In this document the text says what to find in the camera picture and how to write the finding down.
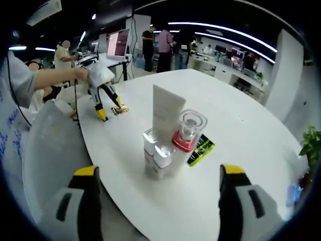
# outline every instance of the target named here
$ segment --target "hand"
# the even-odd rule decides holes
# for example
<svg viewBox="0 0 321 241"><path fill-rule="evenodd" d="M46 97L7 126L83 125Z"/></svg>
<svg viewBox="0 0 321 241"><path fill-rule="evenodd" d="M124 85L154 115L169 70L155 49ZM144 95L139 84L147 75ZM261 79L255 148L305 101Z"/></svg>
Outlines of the hand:
<svg viewBox="0 0 321 241"><path fill-rule="evenodd" d="M88 73L89 71L84 68L74 69L76 72L77 79L88 81Z"/></svg>

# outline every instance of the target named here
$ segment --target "ceiling light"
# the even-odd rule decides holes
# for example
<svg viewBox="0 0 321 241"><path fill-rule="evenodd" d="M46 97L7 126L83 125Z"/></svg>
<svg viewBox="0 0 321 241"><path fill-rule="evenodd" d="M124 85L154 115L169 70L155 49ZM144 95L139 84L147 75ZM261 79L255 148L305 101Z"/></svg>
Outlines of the ceiling light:
<svg viewBox="0 0 321 241"><path fill-rule="evenodd" d="M86 35L86 31L84 31L84 32L82 33L82 36L81 36L81 38L80 38L80 42L85 38L85 35Z"/></svg>
<svg viewBox="0 0 321 241"><path fill-rule="evenodd" d="M161 31L157 30L157 31L153 31L154 34L159 34ZM171 33L179 33L179 30L170 30Z"/></svg>
<svg viewBox="0 0 321 241"><path fill-rule="evenodd" d="M48 49L48 48L41 48L41 47L37 47L36 50L43 50L43 51L51 51L51 52L55 52L54 49Z"/></svg>
<svg viewBox="0 0 321 241"><path fill-rule="evenodd" d="M250 47L248 47L248 46L246 46L246 45L244 45L244 44L238 43L238 42L236 42L236 41L234 41L234 40L226 39L226 38L223 38L223 37L220 37L220 36L216 36L216 35L199 33L199 32L195 32L195 34L198 34L198 35L204 35L204 36L208 36L208 37L212 37L212 38L217 38L217 39L222 39L222 40L225 40L225 41L231 42L231 43L233 43L233 44L240 45L240 46L242 46L242 47L244 47L244 48L246 48L246 49L248 49L248 50L251 50L252 52L254 52L254 53L256 53L256 54L258 54L258 55L262 56L262 57L263 57L263 58L265 58L266 60L270 61L272 64L275 64L275 61L274 61L274 60L272 60L272 59L270 59L270 58L269 58L269 57L267 57L266 55L264 55L264 54L262 54L262 53L260 53L260 52L256 51L255 49L252 49L252 48L250 48Z"/></svg>
<svg viewBox="0 0 321 241"><path fill-rule="evenodd" d="M269 48L270 50L272 50L274 53L277 52L277 50L275 48L273 48L272 46L264 43L263 41L251 36L251 35L248 35L248 34L245 34L245 33L242 33L240 31L237 31L237 30L234 30L234 29L230 29L230 28L226 28L226 27L223 27L223 26L218 26L218 25L213 25L213 24L203 24L203 23L191 23L191 22L170 22L169 23L170 25L198 25L198 26L205 26L205 27L212 27L212 28L217 28L217 29L223 29L223 30L226 30L226 31L230 31L230 32L233 32L233 33L236 33L236 34L240 34L240 35L243 35L249 39L252 39L262 45L264 45L265 47Z"/></svg>
<svg viewBox="0 0 321 241"><path fill-rule="evenodd" d="M25 50L26 48L26 46L13 46L10 47L9 50Z"/></svg>

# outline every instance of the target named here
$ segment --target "handwritten text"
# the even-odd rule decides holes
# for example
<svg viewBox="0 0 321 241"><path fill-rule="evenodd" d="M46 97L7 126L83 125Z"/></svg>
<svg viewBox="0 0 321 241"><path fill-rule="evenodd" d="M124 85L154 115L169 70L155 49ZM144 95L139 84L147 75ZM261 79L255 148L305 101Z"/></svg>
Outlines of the handwritten text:
<svg viewBox="0 0 321 241"><path fill-rule="evenodd" d="M20 160L22 160L22 156L21 156L21 133L16 130L15 131L15 140L12 142L13 146L15 147L15 149L17 150L17 153L20 157Z"/></svg>
<svg viewBox="0 0 321 241"><path fill-rule="evenodd" d="M0 161L3 160L6 151L6 145L8 141L8 135L0 131Z"/></svg>
<svg viewBox="0 0 321 241"><path fill-rule="evenodd" d="M19 113L19 110L16 108L16 109L9 115L8 122L7 122L9 129L11 129L11 126L12 126L14 120L17 118L18 113Z"/></svg>

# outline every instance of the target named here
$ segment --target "computer monitor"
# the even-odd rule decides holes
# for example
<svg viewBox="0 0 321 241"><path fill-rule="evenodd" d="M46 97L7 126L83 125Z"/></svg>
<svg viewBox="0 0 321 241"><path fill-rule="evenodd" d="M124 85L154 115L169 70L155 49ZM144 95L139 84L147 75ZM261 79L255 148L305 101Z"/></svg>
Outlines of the computer monitor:
<svg viewBox="0 0 321 241"><path fill-rule="evenodd" d="M99 42L98 40L93 41L90 46L90 54L97 54Z"/></svg>
<svg viewBox="0 0 321 241"><path fill-rule="evenodd" d="M226 51L226 56L227 59L231 59L232 58L232 51Z"/></svg>
<svg viewBox="0 0 321 241"><path fill-rule="evenodd" d="M107 57L126 56L129 29L120 30L107 37Z"/></svg>
<svg viewBox="0 0 321 241"><path fill-rule="evenodd" d="M222 47L222 46L219 46L219 45L216 45L216 46L215 46L215 50L216 50L216 51L219 51L219 52L222 52L222 53L225 53L225 52L226 52L226 48L225 48L225 47Z"/></svg>

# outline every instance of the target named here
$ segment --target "white round table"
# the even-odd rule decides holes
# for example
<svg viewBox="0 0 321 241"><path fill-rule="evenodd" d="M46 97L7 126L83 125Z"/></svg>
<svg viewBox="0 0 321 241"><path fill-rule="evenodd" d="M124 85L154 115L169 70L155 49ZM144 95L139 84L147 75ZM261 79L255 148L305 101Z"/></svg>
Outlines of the white round table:
<svg viewBox="0 0 321 241"><path fill-rule="evenodd" d="M144 173L142 134L152 125L152 86L184 97L185 108L208 118L203 133L215 148L194 167L183 166L176 178L152 181ZM148 239L216 240L220 231L219 167L242 167L287 218L288 186L295 181L288 160L300 145L264 106L234 87L188 69L153 74L115 85L129 112L114 116L101 92L109 120L96 116L90 96L78 101L80 126L100 179L128 220Z"/></svg>

